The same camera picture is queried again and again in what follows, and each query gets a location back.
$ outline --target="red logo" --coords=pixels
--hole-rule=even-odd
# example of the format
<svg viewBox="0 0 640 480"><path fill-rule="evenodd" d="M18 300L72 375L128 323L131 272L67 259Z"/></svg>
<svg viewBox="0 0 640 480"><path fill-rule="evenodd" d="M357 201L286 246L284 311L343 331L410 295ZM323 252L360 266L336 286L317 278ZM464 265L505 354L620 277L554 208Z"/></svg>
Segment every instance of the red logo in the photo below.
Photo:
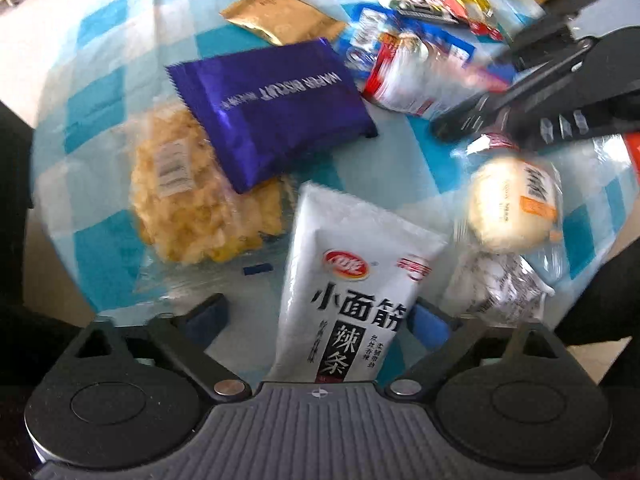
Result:
<svg viewBox="0 0 640 480"><path fill-rule="evenodd" d="M407 258L400 258L396 267L406 270L409 278L414 282L421 282L422 279L431 272L431 267L427 265L427 260L414 254L409 254Z"/></svg>
<svg viewBox="0 0 640 480"><path fill-rule="evenodd" d="M327 251L324 253L324 263L344 280L364 280L369 275L369 264L349 251Z"/></svg>

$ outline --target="gray gripper base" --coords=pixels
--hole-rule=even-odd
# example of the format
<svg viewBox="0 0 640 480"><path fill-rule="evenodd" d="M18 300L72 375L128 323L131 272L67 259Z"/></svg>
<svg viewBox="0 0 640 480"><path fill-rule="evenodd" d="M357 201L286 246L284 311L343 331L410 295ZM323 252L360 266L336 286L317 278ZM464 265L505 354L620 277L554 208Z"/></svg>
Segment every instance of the gray gripper base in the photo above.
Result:
<svg viewBox="0 0 640 480"><path fill-rule="evenodd" d="M517 474L452 448L425 411L370 383L266 383L215 407L200 431L156 462L118 472L46 463L36 480L597 480L587 467Z"/></svg>

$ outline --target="orange label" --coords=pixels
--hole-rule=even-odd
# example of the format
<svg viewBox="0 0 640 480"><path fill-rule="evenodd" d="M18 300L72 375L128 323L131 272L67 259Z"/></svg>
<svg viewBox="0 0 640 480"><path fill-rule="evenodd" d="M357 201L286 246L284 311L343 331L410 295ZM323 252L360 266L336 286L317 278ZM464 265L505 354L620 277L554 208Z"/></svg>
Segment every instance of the orange label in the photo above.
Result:
<svg viewBox="0 0 640 480"><path fill-rule="evenodd" d="M549 204L539 202L538 200L533 200L528 196L520 197L520 208L525 213L542 216L542 218L547 218L551 221L556 221L556 216L558 216L555 207L551 207Z"/></svg>

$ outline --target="purple wafer biscuit package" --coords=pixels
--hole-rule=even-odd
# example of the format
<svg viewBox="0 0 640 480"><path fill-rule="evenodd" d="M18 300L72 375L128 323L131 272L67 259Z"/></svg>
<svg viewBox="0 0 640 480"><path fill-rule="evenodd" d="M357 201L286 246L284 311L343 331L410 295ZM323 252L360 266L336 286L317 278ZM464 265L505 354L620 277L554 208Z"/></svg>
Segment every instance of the purple wafer biscuit package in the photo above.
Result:
<svg viewBox="0 0 640 480"><path fill-rule="evenodd" d="M377 135L351 75L323 38L167 70L238 193L304 156Z"/></svg>

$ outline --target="table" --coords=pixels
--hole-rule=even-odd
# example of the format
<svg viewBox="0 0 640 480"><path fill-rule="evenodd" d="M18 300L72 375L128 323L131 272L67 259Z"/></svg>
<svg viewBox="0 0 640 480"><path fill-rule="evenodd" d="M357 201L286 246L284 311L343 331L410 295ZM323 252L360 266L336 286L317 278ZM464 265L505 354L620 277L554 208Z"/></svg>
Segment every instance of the table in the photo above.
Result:
<svg viewBox="0 0 640 480"><path fill-rule="evenodd" d="M151 107L175 99L163 67L267 45L218 14L233 1L79 0L44 87L32 169L44 223L96 312L136 324L157 312L180 312L214 290L224 292L232 304L231 322L209 352L255 383L273 359L286 243L269 256L273 272L243 276L248 257L221 269L202 288L187 295L174 290L171 303L159 301L163 290L136 291L145 247L128 201L132 132ZM346 20L355 4L374 0L306 1ZM514 27L540 12L532 0L495 1ZM470 34L464 39L478 44ZM488 54L496 45L480 43L478 48ZM346 190L450 233L462 185L451 147L428 135L423 120L367 107L380 136L316 157L299 178ZM638 183L619 136L574 143L547 156L562 177L569 269L553 284L557 293L547 303L548 322L554 325L601 264ZM429 280L424 295L437 297L445 282L442 277ZM400 341L401 352L394 351L398 366L421 352L410 336Z"/></svg>

